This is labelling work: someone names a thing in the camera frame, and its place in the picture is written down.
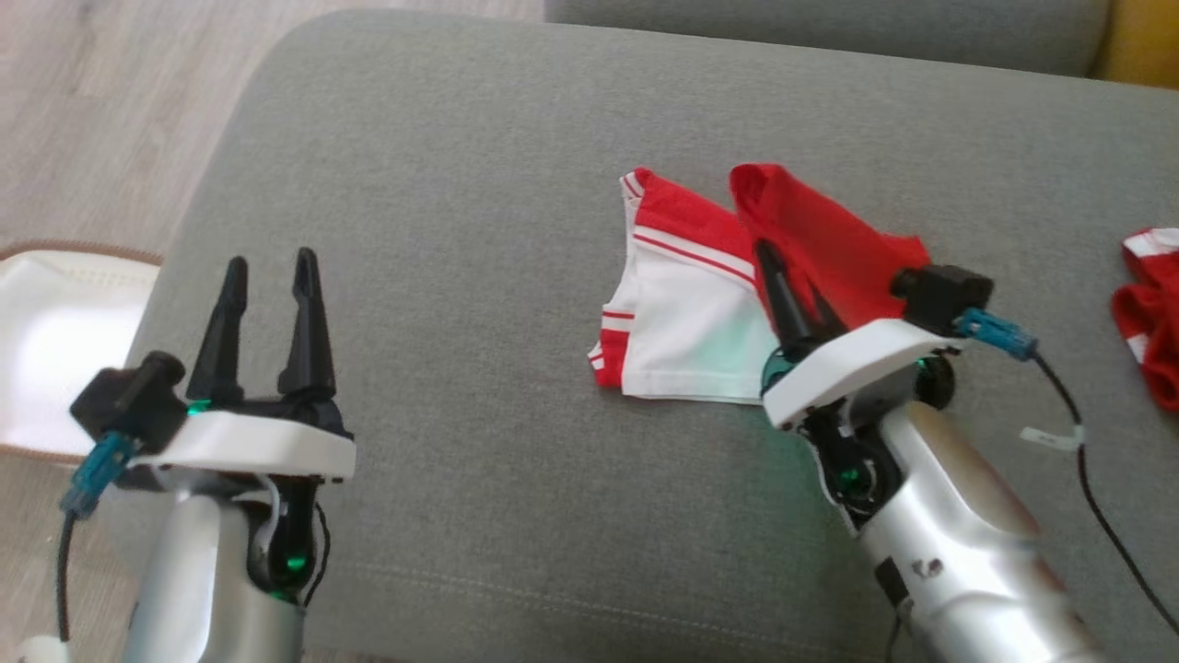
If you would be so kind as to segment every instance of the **white cable tie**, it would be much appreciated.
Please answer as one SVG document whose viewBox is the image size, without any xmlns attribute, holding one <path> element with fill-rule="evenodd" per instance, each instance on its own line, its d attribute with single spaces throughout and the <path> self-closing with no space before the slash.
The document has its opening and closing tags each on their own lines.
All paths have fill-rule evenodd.
<svg viewBox="0 0 1179 663">
<path fill-rule="evenodd" d="M 1072 452 L 1081 448 L 1081 445 L 1085 444 L 1085 426 L 1081 426 L 1080 424 L 1073 426 L 1072 436 L 1055 435 L 1029 426 L 1020 433 L 1020 438 L 1058 451 Z"/>
</svg>

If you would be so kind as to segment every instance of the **black cable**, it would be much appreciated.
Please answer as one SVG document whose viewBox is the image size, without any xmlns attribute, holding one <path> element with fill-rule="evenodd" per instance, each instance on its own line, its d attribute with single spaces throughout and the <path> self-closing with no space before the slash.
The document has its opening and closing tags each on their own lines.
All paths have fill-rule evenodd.
<svg viewBox="0 0 1179 663">
<path fill-rule="evenodd" d="M 1080 426 L 1081 411 L 1078 409 L 1076 401 L 1073 400 L 1073 395 L 1068 393 L 1068 389 L 1065 387 L 1065 383 L 1060 381 L 1059 376 L 1056 376 L 1056 372 L 1053 370 L 1050 366 L 1048 366 L 1048 362 L 1043 359 L 1043 355 L 1041 355 L 1040 353 L 1033 354 L 1032 361 L 1034 361 L 1035 365 L 1040 367 L 1040 370 L 1043 372 L 1043 376 L 1047 378 L 1049 382 L 1052 382 L 1053 388 L 1055 388 L 1056 393 L 1060 394 L 1060 398 L 1063 399 L 1065 406 L 1068 407 L 1068 414 L 1073 418 L 1073 424 Z"/>
<path fill-rule="evenodd" d="M 320 517 L 320 529 L 323 530 L 323 559 L 320 560 L 320 571 L 315 575 L 311 587 L 307 590 L 307 598 L 303 599 L 304 609 L 311 605 L 311 597 L 315 596 L 315 590 L 320 589 L 320 583 L 323 582 L 323 576 L 328 572 L 328 556 L 331 554 L 331 531 L 328 530 L 328 514 L 323 512 L 323 506 L 318 501 L 315 503 L 315 513 Z"/>
<path fill-rule="evenodd" d="M 70 566 L 70 543 L 73 539 L 73 526 L 78 516 L 67 511 L 61 523 L 61 538 L 58 540 L 58 637 L 70 642 L 70 606 L 67 604 L 66 571 Z"/>
<path fill-rule="evenodd" d="M 1040 353 L 1033 355 L 1032 359 L 1035 360 L 1036 366 L 1040 367 L 1040 370 L 1043 372 L 1045 376 L 1048 378 L 1048 381 L 1052 382 L 1052 386 L 1055 387 L 1056 393 L 1060 394 L 1060 398 L 1065 400 L 1065 405 L 1068 406 L 1068 412 L 1073 416 L 1073 424 L 1080 426 L 1081 413 L 1076 408 L 1076 401 L 1073 400 L 1073 396 L 1068 393 L 1068 389 L 1065 388 L 1063 382 L 1060 381 L 1060 378 L 1056 376 L 1056 373 L 1052 369 L 1052 367 L 1048 366 L 1048 362 L 1045 361 L 1042 356 L 1040 356 Z M 1088 503 L 1089 511 L 1092 511 L 1093 516 L 1098 519 L 1098 525 L 1101 526 L 1101 530 L 1106 533 L 1106 537 L 1109 538 L 1109 543 L 1113 544 L 1113 547 L 1118 550 L 1118 554 L 1121 556 L 1121 560 L 1126 563 L 1126 567 L 1129 570 L 1129 575 L 1134 577 L 1134 582 L 1138 583 L 1139 589 L 1141 589 L 1142 593 L 1146 595 L 1147 600 L 1151 602 L 1151 605 L 1153 605 L 1154 609 L 1159 612 L 1159 616 L 1161 616 L 1162 619 L 1167 623 L 1167 626 L 1171 626 L 1171 630 L 1174 631 L 1175 635 L 1179 635 L 1179 623 L 1175 622 L 1175 618 L 1171 616 L 1171 612 L 1166 609 L 1165 605 L 1162 605 L 1162 602 L 1159 600 L 1159 597 L 1154 593 L 1154 590 L 1152 590 L 1151 585 L 1147 584 L 1146 578 L 1142 577 L 1142 572 L 1138 570 L 1138 564 L 1134 564 L 1134 559 L 1129 556 L 1129 551 L 1127 551 L 1126 546 L 1122 545 L 1121 538 L 1119 538 L 1118 534 L 1114 533 L 1113 527 L 1109 526 L 1109 521 L 1106 520 L 1105 513 L 1101 512 L 1101 507 L 1098 506 L 1098 501 L 1093 497 L 1093 490 L 1089 487 L 1089 470 L 1085 460 L 1084 442 L 1076 449 L 1076 473 L 1080 475 L 1081 479 L 1081 492 L 1085 493 L 1085 501 Z"/>
<path fill-rule="evenodd" d="M 901 635 L 901 616 L 893 619 L 893 630 L 889 631 L 888 643 L 884 645 L 884 663 L 893 663 L 893 648 L 896 646 L 896 638 Z"/>
</svg>

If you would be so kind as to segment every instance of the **blue connector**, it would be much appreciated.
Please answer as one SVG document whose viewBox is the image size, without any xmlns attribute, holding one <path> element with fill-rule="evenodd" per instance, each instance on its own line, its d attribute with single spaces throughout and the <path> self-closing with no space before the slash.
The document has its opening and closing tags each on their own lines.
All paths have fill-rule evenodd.
<svg viewBox="0 0 1179 663">
<path fill-rule="evenodd" d="M 959 321 L 957 333 L 994 346 L 1020 361 L 1035 356 L 1039 339 L 1023 332 L 1019 324 L 995 317 L 989 313 L 968 308 Z"/>
<path fill-rule="evenodd" d="M 70 490 L 58 506 L 66 513 L 73 513 L 79 520 L 90 518 L 98 508 L 98 498 L 123 474 L 137 453 L 136 442 L 131 438 L 113 431 L 105 433 L 78 470 L 74 470 Z"/>
</svg>

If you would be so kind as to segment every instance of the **red cloth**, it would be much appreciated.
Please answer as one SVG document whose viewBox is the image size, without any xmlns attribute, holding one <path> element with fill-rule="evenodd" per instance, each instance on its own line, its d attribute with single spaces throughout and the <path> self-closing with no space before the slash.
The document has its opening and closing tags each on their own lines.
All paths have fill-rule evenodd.
<svg viewBox="0 0 1179 663">
<path fill-rule="evenodd" d="M 1114 293 L 1114 322 L 1154 402 L 1179 409 L 1179 229 L 1135 232 L 1122 242 L 1122 256 L 1139 282 Z"/>
<path fill-rule="evenodd" d="M 753 262 L 753 243 L 733 212 L 650 169 L 634 170 L 643 186 L 635 227 L 654 228 L 710 249 Z"/>
<path fill-rule="evenodd" d="M 889 284 L 902 268 L 929 264 L 920 238 L 872 230 L 779 165 L 739 165 L 729 188 L 752 241 L 764 238 L 778 248 L 795 293 L 816 319 L 810 284 L 849 329 L 901 316 L 904 302 L 889 295 Z M 757 283 L 764 304 L 759 267 Z"/>
<path fill-rule="evenodd" d="M 602 317 L 632 321 L 633 313 L 602 311 Z M 623 387 L 623 362 L 626 361 L 626 344 L 631 340 L 631 333 L 620 329 L 602 328 L 598 336 L 597 352 L 590 353 L 590 365 L 593 366 L 593 378 L 599 387 L 611 387 L 614 389 Z"/>
</svg>

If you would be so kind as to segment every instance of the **wooden floor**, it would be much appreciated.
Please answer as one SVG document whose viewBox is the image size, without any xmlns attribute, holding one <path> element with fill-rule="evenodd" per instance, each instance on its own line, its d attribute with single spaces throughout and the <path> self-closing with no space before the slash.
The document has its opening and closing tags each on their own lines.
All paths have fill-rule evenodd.
<svg viewBox="0 0 1179 663">
<path fill-rule="evenodd" d="M 540 20 L 540 0 L 0 0 L 0 247 L 84 239 L 166 255 L 251 72 L 348 7 Z M 68 474 L 0 457 L 0 657 L 53 632 Z M 97 529 L 71 563 L 75 658 L 117 661 L 136 595 Z M 374 661 L 309 651 L 308 661 Z"/>
</svg>

